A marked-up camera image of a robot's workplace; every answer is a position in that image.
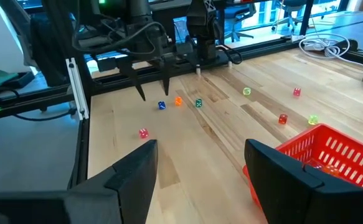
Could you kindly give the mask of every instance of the red die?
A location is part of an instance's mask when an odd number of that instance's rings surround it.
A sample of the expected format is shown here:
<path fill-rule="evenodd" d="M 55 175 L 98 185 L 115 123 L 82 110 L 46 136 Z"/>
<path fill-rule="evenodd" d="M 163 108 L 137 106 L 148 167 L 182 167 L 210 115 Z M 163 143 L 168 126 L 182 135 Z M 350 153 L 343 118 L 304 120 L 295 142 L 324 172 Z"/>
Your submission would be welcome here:
<path fill-rule="evenodd" d="M 300 96 L 300 91 L 301 91 L 301 88 L 295 88 L 295 90 L 293 90 L 293 95 Z"/>
<path fill-rule="evenodd" d="M 146 128 L 140 129 L 138 133 L 140 138 L 148 137 L 148 130 Z"/>
<path fill-rule="evenodd" d="M 279 120 L 278 120 L 278 122 L 280 123 L 280 124 L 286 124 L 286 121 L 288 120 L 288 115 L 286 115 L 286 114 L 281 114 L 280 115 L 280 118 L 279 118 Z"/>

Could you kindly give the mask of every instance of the white cable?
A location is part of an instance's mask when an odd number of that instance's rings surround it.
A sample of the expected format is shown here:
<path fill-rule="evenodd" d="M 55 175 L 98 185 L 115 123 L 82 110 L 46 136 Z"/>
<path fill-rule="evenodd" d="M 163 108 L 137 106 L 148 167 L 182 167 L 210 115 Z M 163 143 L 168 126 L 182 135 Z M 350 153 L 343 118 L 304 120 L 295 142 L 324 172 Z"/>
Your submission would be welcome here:
<path fill-rule="evenodd" d="M 339 37 L 339 38 L 344 39 L 347 42 L 346 49 L 343 52 L 341 52 L 342 50 L 338 46 L 334 46 L 334 44 L 339 42 L 338 40 L 332 39 L 332 38 L 320 38 L 319 36 L 321 36 L 321 35 L 329 35 L 329 36 L 334 36 L 334 37 Z M 306 55 L 313 57 L 313 58 L 319 58 L 319 59 L 338 58 L 339 60 L 342 60 L 345 62 L 363 66 L 362 63 L 353 62 L 353 61 L 350 61 L 350 60 L 347 60 L 347 59 L 344 59 L 341 57 L 342 55 L 344 55 L 346 52 L 349 51 L 350 42 L 347 37 L 344 37 L 339 34 L 319 34 L 316 30 L 315 34 L 308 34 L 308 35 L 303 36 L 301 41 L 299 42 L 299 47 L 303 51 L 303 53 L 305 53 Z M 308 50 L 315 50 L 315 51 L 324 50 L 325 56 L 318 56 L 315 54 L 311 54 L 308 52 Z"/>

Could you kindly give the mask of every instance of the office chair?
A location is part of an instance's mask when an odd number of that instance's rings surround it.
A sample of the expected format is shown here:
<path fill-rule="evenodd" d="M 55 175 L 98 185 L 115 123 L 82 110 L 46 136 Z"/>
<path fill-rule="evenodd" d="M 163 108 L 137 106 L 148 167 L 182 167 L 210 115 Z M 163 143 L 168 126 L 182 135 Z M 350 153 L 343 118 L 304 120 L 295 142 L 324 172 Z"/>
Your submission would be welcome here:
<path fill-rule="evenodd" d="M 224 35 L 224 39 L 231 37 L 231 41 L 234 42 L 235 39 L 239 41 L 241 37 L 253 38 L 252 35 L 237 32 L 235 30 L 235 25 L 245 19 L 251 18 L 255 13 L 256 7 L 254 4 L 246 4 L 243 6 L 234 6 L 232 3 L 227 4 L 227 7 L 225 8 L 225 19 L 231 21 L 232 30 Z"/>
<path fill-rule="evenodd" d="M 307 0 L 284 0 L 283 6 L 282 6 L 281 5 L 282 0 L 277 0 L 275 3 L 276 6 L 279 7 L 280 9 L 285 10 L 285 12 L 288 13 L 288 17 L 278 21 L 278 25 L 288 23 L 288 27 L 290 25 L 292 25 L 292 32 L 294 32 L 296 25 L 298 25 L 299 22 L 302 22 L 302 20 L 293 18 L 291 14 L 292 14 L 292 12 L 296 12 L 296 11 L 299 11 L 300 9 L 302 9 L 303 6 L 306 4 L 306 1 Z M 273 27 L 271 28 L 271 30 L 275 30 L 275 26 L 276 26 L 276 22 L 273 23 Z"/>

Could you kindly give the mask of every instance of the red plastic basket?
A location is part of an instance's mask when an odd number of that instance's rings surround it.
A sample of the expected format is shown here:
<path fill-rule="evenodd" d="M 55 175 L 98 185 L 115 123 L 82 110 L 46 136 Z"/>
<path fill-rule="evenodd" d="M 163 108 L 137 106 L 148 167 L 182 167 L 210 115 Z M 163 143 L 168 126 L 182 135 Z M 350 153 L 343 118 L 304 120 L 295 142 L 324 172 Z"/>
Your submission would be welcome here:
<path fill-rule="evenodd" d="M 363 187 L 363 143 L 326 124 L 317 124 L 276 149 L 315 168 L 332 165 L 340 172 L 338 178 Z M 243 173 L 253 201 L 262 208 L 246 166 Z"/>

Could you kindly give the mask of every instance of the black metal frame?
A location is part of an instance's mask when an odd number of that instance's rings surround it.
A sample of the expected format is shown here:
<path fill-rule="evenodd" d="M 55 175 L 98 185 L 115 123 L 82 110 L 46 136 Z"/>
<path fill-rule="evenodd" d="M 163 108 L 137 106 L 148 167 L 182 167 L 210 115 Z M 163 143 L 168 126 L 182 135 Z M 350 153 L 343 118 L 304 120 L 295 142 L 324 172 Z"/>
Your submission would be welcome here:
<path fill-rule="evenodd" d="M 62 44 L 61 50 L 63 51 L 65 57 L 74 57 L 76 60 L 78 70 L 82 78 L 82 84 L 89 108 L 92 96 L 132 86 L 131 80 L 127 76 L 120 74 L 96 78 L 95 81 L 93 81 L 85 63 L 84 56 L 72 48 L 71 36 L 73 32 L 73 27 L 68 16 L 68 12 L 64 8 L 60 7 L 61 0 L 42 0 L 42 2 L 45 7 L 44 11 L 47 13 L 47 16 L 53 23 L 53 33 Z M 301 35 L 305 35 L 306 33 L 313 2 L 314 0 L 308 0 L 307 2 L 300 31 Z M 238 47 L 235 50 L 241 53 L 242 58 L 246 60 L 254 57 L 293 49 L 297 46 L 297 43 L 291 43 L 289 38 L 285 37 L 245 47 Z M 236 54 L 231 52 L 231 56 L 236 57 Z M 350 57 L 350 60 L 353 59 L 359 61 L 362 59 L 360 55 L 353 53 L 345 54 L 345 56 Z M 201 67 L 201 69 L 210 69 L 221 65 L 226 65 L 227 62 L 228 60 L 226 58 L 223 58 L 217 63 Z M 177 65 L 179 66 L 179 68 L 175 69 L 175 71 L 172 73 L 173 76 L 191 73 L 195 71 L 195 68 L 186 60 L 178 61 Z M 140 68 L 139 70 L 137 70 L 137 72 L 141 83 L 160 80 L 159 71 L 153 67 Z M 66 94 L 67 87 L 68 86 L 65 85 L 51 88 L 48 90 L 28 93 L 26 95 L 21 95 L 21 97 L 18 99 L 15 97 L 5 98 L 2 102 L 5 105 L 9 106 L 3 108 L 2 111 L 0 111 L 0 118 L 4 116 L 10 116 L 16 113 L 36 110 L 46 106 L 71 101 L 73 100 L 73 95 Z M 87 179 L 89 128 L 90 120 L 83 120 L 80 122 L 77 153 L 75 156 L 75 164 L 73 167 L 72 176 L 68 185 L 69 188 L 72 188 Z"/>

